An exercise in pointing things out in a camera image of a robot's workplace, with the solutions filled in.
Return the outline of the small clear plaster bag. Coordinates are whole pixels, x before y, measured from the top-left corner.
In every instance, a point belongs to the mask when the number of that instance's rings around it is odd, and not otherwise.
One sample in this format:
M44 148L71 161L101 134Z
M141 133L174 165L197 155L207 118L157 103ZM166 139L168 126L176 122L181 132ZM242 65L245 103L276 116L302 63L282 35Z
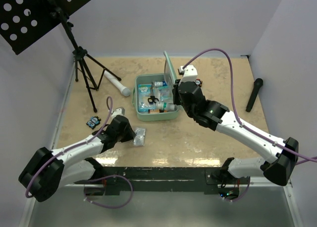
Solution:
M133 145L136 147L144 146L145 143L145 136L146 136L146 129L142 127L135 128L135 138L133 139Z

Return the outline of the brown medicine bottle orange cap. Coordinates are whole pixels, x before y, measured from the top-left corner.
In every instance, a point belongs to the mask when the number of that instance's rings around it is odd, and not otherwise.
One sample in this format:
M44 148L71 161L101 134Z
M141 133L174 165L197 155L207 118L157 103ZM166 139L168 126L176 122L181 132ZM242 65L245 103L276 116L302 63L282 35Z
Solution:
M149 114L159 114L159 113L166 113L167 111L165 110L160 110L160 109L148 109Z

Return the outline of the blue plaster packet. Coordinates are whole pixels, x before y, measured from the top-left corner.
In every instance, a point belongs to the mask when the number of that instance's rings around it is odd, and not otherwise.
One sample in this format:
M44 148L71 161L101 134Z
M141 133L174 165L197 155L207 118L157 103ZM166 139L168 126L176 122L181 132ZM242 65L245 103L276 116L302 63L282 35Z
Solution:
M156 108L155 103L148 101L148 98L151 98L151 84L139 84L137 88L138 94L138 112L143 113L148 110L154 110Z

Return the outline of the teal cotton swab bag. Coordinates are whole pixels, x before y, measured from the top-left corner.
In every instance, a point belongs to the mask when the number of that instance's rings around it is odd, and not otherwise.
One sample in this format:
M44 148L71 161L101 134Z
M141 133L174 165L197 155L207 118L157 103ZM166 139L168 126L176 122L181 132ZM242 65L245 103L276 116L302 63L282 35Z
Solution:
M160 101L171 101L173 99L172 91L163 87L158 89L158 99Z

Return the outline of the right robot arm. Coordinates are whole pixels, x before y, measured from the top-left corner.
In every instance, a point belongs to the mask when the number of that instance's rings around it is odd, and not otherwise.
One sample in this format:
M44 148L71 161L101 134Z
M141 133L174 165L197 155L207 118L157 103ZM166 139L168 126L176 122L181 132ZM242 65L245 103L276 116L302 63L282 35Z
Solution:
M223 104L207 100L201 88L192 81L179 79L173 85L174 102L200 126L228 135L260 155L256 159L229 158L220 177L227 184L247 176L264 176L274 184L285 186L297 164L299 142L270 135L242 120Z

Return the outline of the clear bottle green label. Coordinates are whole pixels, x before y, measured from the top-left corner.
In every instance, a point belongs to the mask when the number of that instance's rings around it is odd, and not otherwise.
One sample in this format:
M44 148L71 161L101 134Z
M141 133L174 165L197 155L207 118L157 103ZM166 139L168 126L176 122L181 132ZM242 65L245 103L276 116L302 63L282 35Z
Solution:
M156 108L163 111L174 111L176 109L176 105L167 102L156 102Z

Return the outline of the black handled scissors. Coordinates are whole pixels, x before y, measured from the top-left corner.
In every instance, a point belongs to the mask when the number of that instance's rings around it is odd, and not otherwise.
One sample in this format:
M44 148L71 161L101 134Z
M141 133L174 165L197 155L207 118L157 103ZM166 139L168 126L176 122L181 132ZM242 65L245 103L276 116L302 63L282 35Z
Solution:
M148 103L149 103L150 105L155 104L156 102L159 101L159 99L155 97L154 87L155 87L155 86L154 86L154 83L152 83L152 84L151 84L151 87L150 87L150 96L149 96L149 98L148 98Z

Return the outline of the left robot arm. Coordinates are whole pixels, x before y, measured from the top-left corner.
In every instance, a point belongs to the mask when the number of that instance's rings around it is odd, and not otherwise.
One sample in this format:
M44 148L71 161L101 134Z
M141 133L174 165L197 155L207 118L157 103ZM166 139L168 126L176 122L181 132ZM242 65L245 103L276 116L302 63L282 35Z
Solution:
M93 156L113 148L118 142L131 141L135 136L128 118L117 115L105 129L73 145L54 151L46 147L38 149L18 178L26 188L25 196L44 202L68 184L100 182L103 166Z

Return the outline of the mint green medicine case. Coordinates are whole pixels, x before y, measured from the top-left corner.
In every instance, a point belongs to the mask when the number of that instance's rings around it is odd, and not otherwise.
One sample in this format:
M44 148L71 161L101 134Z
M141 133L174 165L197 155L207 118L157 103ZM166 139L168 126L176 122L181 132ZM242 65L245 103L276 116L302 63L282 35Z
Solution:
M178 107L174 111L167 111L166 113L148 113L138 112L138 94L137 88L139 84L152 84L155 81L165 81L167 87L172 91L173 82L175 82L177 76L175 73L175 69L173 64L170 60L170 57L167 52L163 52L165 57L164 62L164 72L158 74L146 74L146 75L139 75L135 79L135 86L133 89L133 96L132 96L132 104L135 107L137 118L140 121L161 121L161 120L172 120L178 117ZM154 87L154 94L157 97L157 87Z

